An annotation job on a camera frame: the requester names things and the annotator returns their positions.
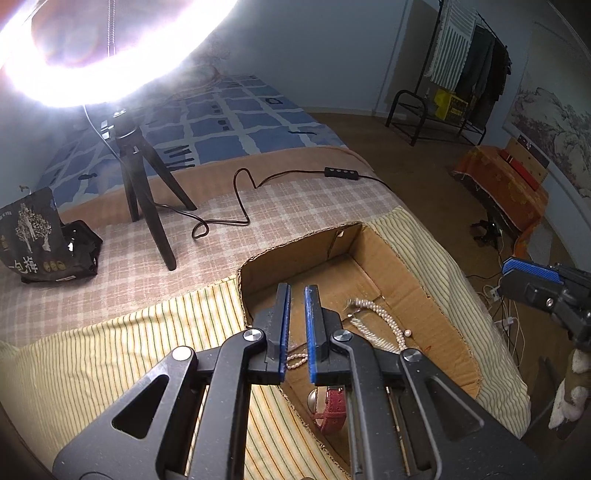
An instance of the black plastic bag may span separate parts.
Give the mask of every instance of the black plastic bag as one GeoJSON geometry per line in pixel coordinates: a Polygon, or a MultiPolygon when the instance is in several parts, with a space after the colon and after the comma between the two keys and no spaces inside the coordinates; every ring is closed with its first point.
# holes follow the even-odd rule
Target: black plastic bag
{"type": "Polygon", "coordinates": [[[25,283],[93,277],[102,243],[81,220],[61,222],[50,188],[0,209],[0,259],[25,283]]]}

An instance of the striped cloth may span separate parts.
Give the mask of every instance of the striped cloth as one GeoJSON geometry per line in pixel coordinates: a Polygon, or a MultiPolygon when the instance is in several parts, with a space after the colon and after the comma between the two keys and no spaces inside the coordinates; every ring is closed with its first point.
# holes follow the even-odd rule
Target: striped cloth
{"type": "MultiPolygon", "coordinates": [[[[20,351],[0,345],[0,401],[51,469],[58,452],[179,345],[214,348],[243,330],[235,277],[131,315],[51,335],[20,351]]],[[[246,479],[346,479],[278,387],[253,385],[246,479]]]]}
{"type": "Polygon", "coordinates": [[[472,34],[476,25],[476,10],[460,0],[446,0],[441,13],[441,27],[431,65],[425,76],[448,90],[454,90],[460,79],[472,34]]]}
{"type": "MultiPolygon", "coordinates": [[[[368,224],[463,335],[483,376],[477,401],[522,435],[530,415],[525,384],[457,264],[401,207],[368,224]]],[[[51,467],[64,445],[173,348],[212,348],[242,329],[242,305],[232,276],[20,350],[0,344],[0,402],[31,450],[51,467]]],[[[278,387],[254,386],[250,415],[245,478],[347,478],[278,387]]]]}

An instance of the floor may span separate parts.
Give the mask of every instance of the floor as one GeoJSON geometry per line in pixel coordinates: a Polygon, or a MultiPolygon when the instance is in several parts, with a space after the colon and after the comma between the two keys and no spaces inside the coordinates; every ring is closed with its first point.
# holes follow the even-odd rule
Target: floor
{"type": "MultiPolygon", "coordinates": [[[[419,141],[415,147],[410,147],[397,131],[385,128],[380,118],[333,113],[315,113],[313,116],[331,127],[349,148],[370,163],[376,174],[447,249],[466,275],[490,277],[499,272],[497,252],[492,247],[479,247],[469,230],[471,223],[486,219],[486,210],[449,174],[468,147],[433,141],[419,141]]],[[[511,241],[505,236],[504,243],[501,255],[506,259],[511,255],[511,241]]],[[[550,262],[572,264],[554,232],[550,262]]],[[[485,284],[495,286],[497,279],[473,278],[470,281],[476,291],[482,291],[485,284]]],[[[523,305],[518,306],[518,311],[525,338],[523,356],[521,337],[517,342],[517,352],[522,357],[519,371],[528,385],[534,419],[554,392],[546,368],[540,368],[539,358],[550,359],[562,379],[572,345],[566,331],[553,323],[549,315],[523,305]]],[[[498,312],[495,319],[500,318],[501,312],[498,312]]],[[[516,331],[513,328],[513,340],[516,331]]],[[[524,437],[541,456],[551,453],[559,444],[553,432],[547,429],[548,417],[549,413],[524,437]]]]}

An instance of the tripod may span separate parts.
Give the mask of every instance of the tripod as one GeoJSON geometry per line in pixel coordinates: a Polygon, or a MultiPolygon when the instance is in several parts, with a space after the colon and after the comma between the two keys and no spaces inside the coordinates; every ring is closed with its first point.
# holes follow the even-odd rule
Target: tripod
{"type": "Polygon", "coordinates": [[[152,191],[148,182],[148,176],[144,168],[144,158],[156,171],[158,176],[164,181],[170,190],[183,202],[187,210],[197,210],[195,204],[178,184],[177,180],[169,172],[166,164],[158,155],[154,147],[150,145],[142,131],[136,125],[132,115],[126,110],[120,110],[113,115],[113,127],[115,129],[115,141],[121,152],[121,173],[123,175],[123,185],[125,187],[125,196],[129,206],[131,220],[139,220],[138,203],[152,238],[160,251],[160,255],[170,271],[177,268],[177,261],[173,250],[166,237],[166,232],[160,221],[158,210],[154,204],[152,191]]]}

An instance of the cardboard box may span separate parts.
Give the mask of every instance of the cardboard box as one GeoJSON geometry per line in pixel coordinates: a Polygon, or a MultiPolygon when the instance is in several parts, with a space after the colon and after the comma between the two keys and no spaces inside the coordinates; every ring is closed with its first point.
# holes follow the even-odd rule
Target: cardboard box
{"type": "Polygon", "coordinates": [[[533,153],[527,150],[523,145],[521,145],[515,138],[509,139],[505,150],[514,157],[523,168],[525,168],[534,180],[541,184],[546,176],[548,175],[548,170],[534,157],[533,153]]]}
{"type": "MultiPolygon", "coordinates": [[[[370,227],[351,223],[312,233],[248,260],[238,271],[238,286],[247,322],[271,306],[277,284],[291,284],[290,353],[306,351],[304,288],[318,285],[322,306],[341,318],[351,298],[372,300],[394,316],[402,329],[411,329],[407,346],[421,349],[453,381],[476,397],[482,377],[478,363],[460,333],[443,315],[418,280],[390,246],[370,227]]],[[[392,330],[373,312],[359,315],[371,331],[396,343],[392,330]]],[[[345,328],[359,332],[348,322],[345,328]]],[[[346,427],[324,437],[311,418],[307,397],[314,387],[304,365],[289,370],[281,386],[288,400],[329,453],[348,469],[346,427]]]]}

